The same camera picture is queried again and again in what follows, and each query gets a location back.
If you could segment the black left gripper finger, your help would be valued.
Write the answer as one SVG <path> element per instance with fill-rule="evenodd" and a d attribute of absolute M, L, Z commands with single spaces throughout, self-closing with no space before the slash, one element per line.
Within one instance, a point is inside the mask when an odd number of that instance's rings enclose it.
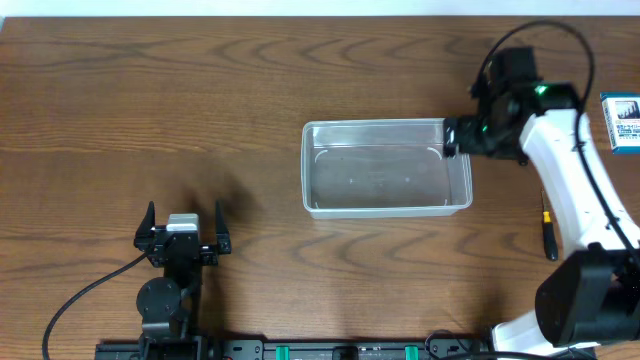
<path fill-rule="evenodd" d="M 230 238 L 230 233 L 223 215 L 223 209 L 219 201 L 215 202 L 215 234 L 217 239 Z"/>
<path fill-rule="evenodd" d="M 145 215 L 135 232 L 136 238 L 149 238 L 154 234 L 155 229 L 155 205 L 150 201 L 146 209 Z"/>

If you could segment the clear plastic storage container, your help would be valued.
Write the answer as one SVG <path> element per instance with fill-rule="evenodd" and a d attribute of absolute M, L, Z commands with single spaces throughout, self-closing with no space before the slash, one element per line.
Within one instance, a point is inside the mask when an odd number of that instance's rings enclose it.
<path fill-rule="evenodd" d="M 447 157 L 443 120 L 311 121 L 300 177 L 314 219 L 450 216 L 473 202 L 470 157 Z"/>

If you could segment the black yellow screwdriver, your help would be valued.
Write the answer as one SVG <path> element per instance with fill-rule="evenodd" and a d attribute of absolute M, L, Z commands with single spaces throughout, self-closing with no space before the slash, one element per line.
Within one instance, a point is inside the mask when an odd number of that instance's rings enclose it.
<path fill-rule="evenodd" d="M 551 218 L 549 202 L 544 189 L 540 190 L 542 201 L 542 236 L 545 256 L 549 261 L 557 261 L 559 250 L 555 238 L 554 225 Z"/>

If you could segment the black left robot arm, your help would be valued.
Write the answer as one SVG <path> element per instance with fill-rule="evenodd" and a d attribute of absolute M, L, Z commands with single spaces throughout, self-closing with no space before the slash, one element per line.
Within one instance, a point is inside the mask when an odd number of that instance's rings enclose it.
<path fill-rule="evenodd" d="M 168 223 L 155 222 L 148 205 L 134 237 L 134 246 L 163 275 L 146 282 L 136 298 L 142 317 L 139 340 L 142 359 L 220 359 L 219 343 L 200 331 L 198 315 L 203 269 L 216 266 L 232 252 L 230 233 L 220 203 L 215 204 L 215 242 L 201 241 L 199 216 L 172 214 Z"/>

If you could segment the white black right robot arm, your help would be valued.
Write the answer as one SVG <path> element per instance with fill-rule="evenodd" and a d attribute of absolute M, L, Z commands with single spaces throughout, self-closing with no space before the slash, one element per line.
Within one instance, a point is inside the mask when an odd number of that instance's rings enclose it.
<path fill-rule="evenodd" d="M 544 82 L 530 47 L 489 56 L 472 95 L 476 114 L 444 121 L 445 156 L 532 162 L 565 256 L 534 309 L 492 329 L 492 349 L 550 357 L 638 340 L 639 227 L 599 158 L 583 100 L 569 83 Z"/>

